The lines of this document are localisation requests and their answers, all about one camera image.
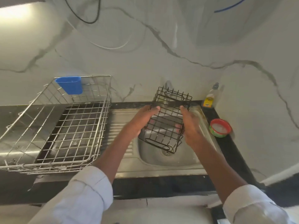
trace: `plastic bottle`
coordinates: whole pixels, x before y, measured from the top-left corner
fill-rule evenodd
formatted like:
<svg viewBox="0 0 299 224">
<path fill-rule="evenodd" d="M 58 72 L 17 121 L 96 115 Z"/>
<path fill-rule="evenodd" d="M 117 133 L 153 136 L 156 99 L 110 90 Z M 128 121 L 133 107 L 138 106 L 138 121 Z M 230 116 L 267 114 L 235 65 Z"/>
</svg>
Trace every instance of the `plastic bottle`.
<svg viewBox="0 0 299 224">
<path fill-rule="evenodd" d="M 210 92 L 206 96 L 206 98 L 204 99 L 204 101 L 202 102 L 202 107 L 205 107 L 205 108 L 212 108 L 213 107 L 213 103 L 214 103 L 215 98 L 216 98 L 216 96 L 218 95 L 218 92 L 219 92 L 218 87 L 219 87 L 219 83 L 216 82 L 213 85 L 213 88 L 210 90 Z"/>
</svg>

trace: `hand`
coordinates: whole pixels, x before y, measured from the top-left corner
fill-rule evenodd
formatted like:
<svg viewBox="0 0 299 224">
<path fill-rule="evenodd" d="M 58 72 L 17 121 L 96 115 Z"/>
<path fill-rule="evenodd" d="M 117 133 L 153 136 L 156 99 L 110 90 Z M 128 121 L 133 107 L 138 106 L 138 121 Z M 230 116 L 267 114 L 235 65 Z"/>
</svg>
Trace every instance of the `hand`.
<svg viewBox="0 0 299 224">
<path fill-rule="evenodd" d="M 180 106 L 181 113 L 183 115 L 183 122 L 185 127 L 185 141 L 191 147 L 195 148 L 200 144 L 202 133 L 199 128 L 199 118 L 192 112 L 188 112 L 184 106 Z"/>
<path fill-rule="evenodd" d="M 150 105 L 145 105 L 141 108 L 133 119 L 126 125 L 126 128 L 133 132 L 134 137 L 140 134 L 141 129 L 148 123 L 150 118 L 157 114 L 160 110 L 160 106 L 153 107 L 149 110 Z"/>
</svg>

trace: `white shirt sleeve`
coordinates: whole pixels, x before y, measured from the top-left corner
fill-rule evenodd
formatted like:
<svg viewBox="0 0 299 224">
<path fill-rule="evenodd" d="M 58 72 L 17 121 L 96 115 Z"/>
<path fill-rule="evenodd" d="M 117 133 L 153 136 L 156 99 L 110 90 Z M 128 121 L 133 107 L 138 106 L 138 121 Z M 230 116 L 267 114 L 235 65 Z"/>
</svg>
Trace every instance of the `white shirt sleeve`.
<svg viewBox="0 0 299 224">
<path fill-rule="evenodd" d="M 226 199 L 223 210 L 233 224 L 294 224 L 283 208 L 253 185 L 235 189 Z"/>
<path fill-rule="evenodd" d="M 113 202 L 107 176 L 94 166 L 77 173 L 28 224 L 99 224 Z"/>
</svg>

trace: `wire dish rack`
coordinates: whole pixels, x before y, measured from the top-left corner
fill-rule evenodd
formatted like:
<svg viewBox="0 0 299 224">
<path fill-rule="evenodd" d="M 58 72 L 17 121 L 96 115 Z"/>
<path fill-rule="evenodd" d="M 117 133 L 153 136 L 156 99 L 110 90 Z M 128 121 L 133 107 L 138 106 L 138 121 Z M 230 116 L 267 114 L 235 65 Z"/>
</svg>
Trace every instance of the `wire dish rack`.
<svg viewBox="0 0 299 224">
<path fill-rule="evenodd" d="M 179 107 L 190 107 L 192 97 L 189 94 L 159 87 L 152 106 L 160 106 L 157 115 L 150 118 L 139 134 L 139 139 L 157 148 L 175 153 L 182 143 L 184 125 Z"/>
<path fill-rule="evenodd" d="M 26 174 L 76 172 L 99 156 L 111 102 L 111 76 L 81 77 L 68 95 L 53 79 L 0 137 L 0 169 Z"/>
</svg>

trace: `black granite countertop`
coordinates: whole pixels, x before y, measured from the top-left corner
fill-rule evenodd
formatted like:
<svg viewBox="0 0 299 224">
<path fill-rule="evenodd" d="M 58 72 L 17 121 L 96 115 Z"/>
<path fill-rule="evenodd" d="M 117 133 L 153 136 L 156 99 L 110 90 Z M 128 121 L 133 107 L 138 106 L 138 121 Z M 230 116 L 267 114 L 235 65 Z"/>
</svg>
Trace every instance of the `black granite countertop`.
<svg viewBox="0 0 299 224">
<path fill-rule="evenodd" d="M 140 108 L 151 102 L 112 103 L 111 109 Z M 207 121 L 219 118 L 215 109 L 203 110 Z M 249 184 L 256 182 L 232 138 L 216 138 L 229 165 Z M 35 175 L 0 171 L 0 205 L 41 204 L 58 194 L 68 181 L 40 182 L 33 184 Z M 113 182 L 115 199 L 137 199 L 149 197 L 171 197 L 183 195 L 215 194 L 215 188 L 208 175 L 165 176 L 145 178 L 121 178 Z"/>
</svg>

